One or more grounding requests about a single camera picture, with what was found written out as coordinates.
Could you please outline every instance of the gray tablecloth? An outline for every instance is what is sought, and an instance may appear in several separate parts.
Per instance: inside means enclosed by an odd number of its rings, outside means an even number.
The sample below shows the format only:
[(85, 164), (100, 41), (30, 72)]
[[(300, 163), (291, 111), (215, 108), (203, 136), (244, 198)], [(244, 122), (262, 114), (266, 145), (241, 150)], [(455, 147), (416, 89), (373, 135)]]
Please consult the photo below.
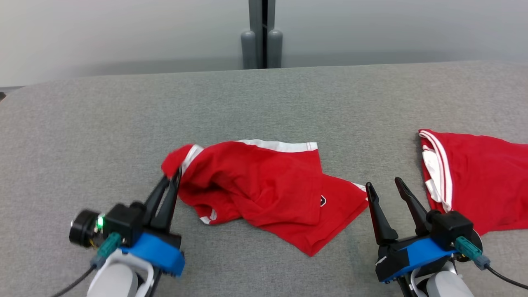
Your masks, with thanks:
[[(498, 62), (319, 67), (109, 76), (48, 82), (0, 103), (0, 296), (49, 296), (81, 275), (93, 251), (68, 241), (83, 208), (143, 200), (181, 145), (259, 138), (319, 143), (323, 171), (371, 181), (400, 237), (414, 225), (393, 179), (426, 205), (417, 130), (528, 143), (528, 68)], [(157, 296), (400, 296), (374, 273), (363, 212), (310, 258), (236, 220), (206, 226), (180, 201), (172, 231), (186, 267)], [(493, 232), (496, 270), (528, 283), (528, 231)], [(476, 296), (526, 296), (459, 264)], [(84, 296), (89, 281), (69, 296)]]

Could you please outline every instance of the green cable connector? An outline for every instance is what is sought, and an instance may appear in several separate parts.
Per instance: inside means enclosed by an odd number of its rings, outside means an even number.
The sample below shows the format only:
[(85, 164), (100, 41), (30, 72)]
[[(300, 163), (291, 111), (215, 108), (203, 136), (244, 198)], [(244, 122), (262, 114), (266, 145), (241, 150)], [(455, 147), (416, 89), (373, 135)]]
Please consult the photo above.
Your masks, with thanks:
[(108, 257), (115, 252), (120, 245), (121, 235), (117, 232), (113, 232), (99, 247), (97, 255), (90, 260), (90, 265), (100, 269), (105, 264), (106, 259), (108, 259)]
[(480, 270), (486, 269), (486, 265), (490, 264), (489, 258), (484, 256), (482, 251), (464, 236), (457, 238), (455, 249), (471, 259)]

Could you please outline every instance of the gray wall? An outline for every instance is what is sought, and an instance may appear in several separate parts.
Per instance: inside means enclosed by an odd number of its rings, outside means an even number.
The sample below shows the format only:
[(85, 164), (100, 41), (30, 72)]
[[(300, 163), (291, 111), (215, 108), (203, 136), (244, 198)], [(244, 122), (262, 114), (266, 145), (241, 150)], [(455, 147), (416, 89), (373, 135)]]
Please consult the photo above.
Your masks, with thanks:
[(247, 0), (1, 0), (0, 88), (242, 68)]
[(524, 0), (277, 0), (283, 67), (528, 60)]

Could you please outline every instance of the folded red cloth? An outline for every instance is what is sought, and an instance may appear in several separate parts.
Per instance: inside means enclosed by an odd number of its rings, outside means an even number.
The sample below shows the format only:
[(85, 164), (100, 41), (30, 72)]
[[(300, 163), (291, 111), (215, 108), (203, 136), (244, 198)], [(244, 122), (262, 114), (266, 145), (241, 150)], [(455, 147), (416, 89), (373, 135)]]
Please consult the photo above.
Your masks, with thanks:
[(419, 131), (431, 208), (457, 210), (483, 235), (528, 228), (528, 144)]
[(243, 217), (309, 256), (368, 205), (364, 187), (325, 175), (317, 143), (228, 141), (186, 145), (162, 164), (182, 167), (178, 196), (210, 225)]

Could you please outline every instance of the cable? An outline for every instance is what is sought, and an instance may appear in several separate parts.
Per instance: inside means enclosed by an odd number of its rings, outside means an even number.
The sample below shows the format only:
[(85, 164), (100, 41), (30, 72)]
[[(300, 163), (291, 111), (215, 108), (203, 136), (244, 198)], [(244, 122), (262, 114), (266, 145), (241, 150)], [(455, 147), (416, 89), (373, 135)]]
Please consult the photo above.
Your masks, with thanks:
[(59, 291), (58, 293), (56, 293), (55, 295), (51, 296), (51, 297), (59, 297), (59, 296), (63, 296), (64, 294), (66, 294), (69, 290), (71, 290), (73, 287), (75, 287), (76, 285), (78, 285), (80, 282), (82, 282), (88, 275), (90, 275), (90, 273), (92, 273), (92, 271), (95, 269), (96, 267), (95, 266), (91, 266), (90, 269), (88, 269), (83, 275), (81, 275), (80, 278), (76, 279), (73, 283), (71, 283), (69, 286), (65, 287), (64, 289), (62, 289), (61, 291)]
[(509, 278), (507, 278), (506, 276), (500, 274), (499, 272), (496, 272), (493, 268), (491, 268), (488, 264), (484, 265), (484, 267), (489, 270), (489, 272), (493, 273), (495, 276), (497, 276), (499, 279), (505, 281), (505, 282), (508, 282), (508, 283), (511, 283), (512, 285), (516, 285), (518, 287), (521, 287), (523, 289), (527, 289), (528, 290), (528, 285), (525, 285), (525, 284), (521, 284), (521, 283), (518, 283), (516, 281), (513, 281), (513, 280), (510, 280)]

